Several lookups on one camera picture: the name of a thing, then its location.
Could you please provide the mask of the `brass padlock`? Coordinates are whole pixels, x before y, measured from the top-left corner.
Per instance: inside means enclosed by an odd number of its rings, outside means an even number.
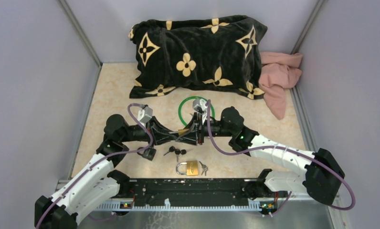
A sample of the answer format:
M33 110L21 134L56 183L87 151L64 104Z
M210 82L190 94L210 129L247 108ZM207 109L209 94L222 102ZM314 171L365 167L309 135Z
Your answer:
M181 136L181 135L185 135L185 134L187 134L189 131L190 131L189 128L179 129L179 130L178 130L178 135L179 135L179 136Z
M181 176L197 176L199 174L199 162L197 160L180 162L176 165L175 170Z

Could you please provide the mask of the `single black headed key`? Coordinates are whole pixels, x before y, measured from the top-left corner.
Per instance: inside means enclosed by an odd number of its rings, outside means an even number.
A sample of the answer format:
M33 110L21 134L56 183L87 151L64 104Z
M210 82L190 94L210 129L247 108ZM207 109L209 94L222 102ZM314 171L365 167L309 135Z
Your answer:
M174 152L175 150L176 150L176 148L174 146L170 146L168 151L166 153L164 153L163 156L166 156L168 153Z

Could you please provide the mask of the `keys of padlock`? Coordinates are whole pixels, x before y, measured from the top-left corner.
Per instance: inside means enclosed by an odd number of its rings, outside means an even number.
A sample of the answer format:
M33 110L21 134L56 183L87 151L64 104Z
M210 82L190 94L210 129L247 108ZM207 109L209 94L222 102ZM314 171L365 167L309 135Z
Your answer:
M207 176L208 167L205 164L203 164L201 161L199 161L199 163L201 165L201 175Z

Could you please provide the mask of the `black headed keys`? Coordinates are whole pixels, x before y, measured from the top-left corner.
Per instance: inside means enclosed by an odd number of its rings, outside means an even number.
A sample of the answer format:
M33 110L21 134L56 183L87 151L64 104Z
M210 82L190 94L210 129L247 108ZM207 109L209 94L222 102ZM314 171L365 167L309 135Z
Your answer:
M175 149L175 155L176 155L176 162L179 161L179 157L187 154L192 149Z

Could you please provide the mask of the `black u-lock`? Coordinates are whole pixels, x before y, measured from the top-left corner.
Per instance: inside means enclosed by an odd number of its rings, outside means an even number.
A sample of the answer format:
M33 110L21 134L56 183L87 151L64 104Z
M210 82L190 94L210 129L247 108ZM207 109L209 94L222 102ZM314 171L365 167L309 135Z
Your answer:
M156 155L156 152L157 152L157 150L152 148L152 147L147 148L145 150L143 149L143 147L139 147L137 154L144 159L152 161Z

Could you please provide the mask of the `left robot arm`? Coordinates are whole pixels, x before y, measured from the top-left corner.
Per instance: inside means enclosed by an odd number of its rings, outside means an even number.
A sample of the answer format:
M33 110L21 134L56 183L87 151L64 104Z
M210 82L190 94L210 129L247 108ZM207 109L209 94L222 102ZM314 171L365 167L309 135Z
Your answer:
M75 229L92 211L113 197L135 196L130 177L116 170L127 154L150 151L153 146L175 141L178 134L156 117L140 114L135 125L114 114L104 128L104 139L86 166L50 197L35 202L37 229Z

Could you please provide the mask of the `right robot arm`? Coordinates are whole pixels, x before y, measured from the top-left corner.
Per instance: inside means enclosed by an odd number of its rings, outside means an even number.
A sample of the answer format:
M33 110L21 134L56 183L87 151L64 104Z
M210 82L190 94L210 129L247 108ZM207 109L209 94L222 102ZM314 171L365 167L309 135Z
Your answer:
M306 193L324 205L332 206L345 173L326 149L316 152L299 150L277 143L246 127L244 118L234 107L225 108L220 120L206 119L206 114L195 113L191 124L179 130L178 140L185 137L201 144L204 137L230 137L234 152L262 158L286 168L286 172L267 170L257 182L256 190L263 197L277 191Z

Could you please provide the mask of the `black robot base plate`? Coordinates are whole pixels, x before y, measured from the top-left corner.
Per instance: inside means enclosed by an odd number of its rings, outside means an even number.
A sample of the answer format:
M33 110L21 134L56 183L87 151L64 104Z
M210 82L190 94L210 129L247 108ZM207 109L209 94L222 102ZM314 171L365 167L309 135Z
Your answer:
M129 178L112 200L118 211L252 211L273 213L286 191L272 192L262 178Z

